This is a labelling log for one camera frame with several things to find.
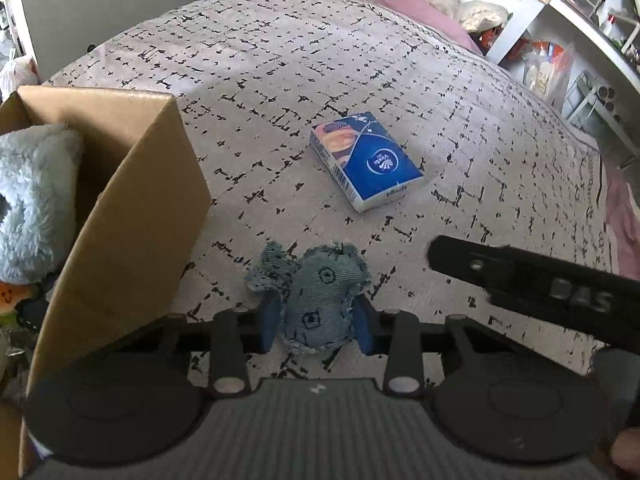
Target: orange toy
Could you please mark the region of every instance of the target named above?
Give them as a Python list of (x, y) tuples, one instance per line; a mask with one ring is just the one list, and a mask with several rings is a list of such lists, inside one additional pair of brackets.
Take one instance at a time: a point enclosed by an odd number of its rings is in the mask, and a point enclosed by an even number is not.
[(11, 313), (19, 301), (34, 295), (33, 285), (11, 285), (0, 282), (0, 316)]

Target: bed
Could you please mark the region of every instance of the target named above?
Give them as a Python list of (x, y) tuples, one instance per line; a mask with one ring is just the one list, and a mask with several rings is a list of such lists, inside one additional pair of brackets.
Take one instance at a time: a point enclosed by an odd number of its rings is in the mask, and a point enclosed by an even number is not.
[[(340, 240), (366, 259), (376, 308), (430, 321), (466, 314), (588, 368), (590, 336), (491, 306), (482, 290), (425, 262), (430, 240), (447, 234), (619, 271), (597, 150), (439, 31), (365, 0), (199, 0), (123, 32), (49, 83), (177, 97), (213, 197), (173, 304), (189, 319), (255, 306), (243, 279), (268, 240), (293, 255)], [(308, 136), (312, 124), (367, 110), (424, 185), (357, 214)], [(385, 364), (354, 344), (320, 357), (277, 345), (247, 359), (254, 384), (268, 375), (380, 378)], [(424, 359), (428, 381), (441, 380), (437, 358)], [(206, 355), (191, 367), (206, 380)]]

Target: pink sheet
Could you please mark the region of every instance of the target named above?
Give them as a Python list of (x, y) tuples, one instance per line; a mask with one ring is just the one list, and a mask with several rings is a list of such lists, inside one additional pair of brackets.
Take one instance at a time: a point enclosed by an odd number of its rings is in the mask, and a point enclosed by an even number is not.
[(620, 276), (640, 280), (640, 221), (622, 172), (614, 167), (606, 167), (606, 171), (607, 224), (616, 235), (618, 272)]
[(470, 50), (478, 56), (482, 56), (482, 52), (473, 42), (466, 30), (460, 25), (444, 15), (427, 0), (369, 0), (381, 6), (387, 7), (399, 14), (404, 14), (408, 18), (416, 22), (435, 28), (440, 33), (447, 36), (450, 40), (455, 41), (460, 46)]

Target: fluffy stuffed animal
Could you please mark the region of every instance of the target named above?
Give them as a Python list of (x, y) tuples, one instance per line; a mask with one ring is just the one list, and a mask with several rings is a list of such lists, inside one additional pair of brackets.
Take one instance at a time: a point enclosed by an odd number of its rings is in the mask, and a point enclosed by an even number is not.
[(0, 136), (0, 280), (41, 280), (66, 259), (76, 235), (81, 136), (63, 124)]

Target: tissue pack logo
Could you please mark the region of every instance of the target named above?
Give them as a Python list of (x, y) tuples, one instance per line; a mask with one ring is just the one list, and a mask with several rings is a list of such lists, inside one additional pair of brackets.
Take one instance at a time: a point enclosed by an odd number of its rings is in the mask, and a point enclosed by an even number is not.
[(371, 173), (387, 174), (398, 168), (398, 156), (388, 148), (380, 148), (367, 160), (367, 168)]

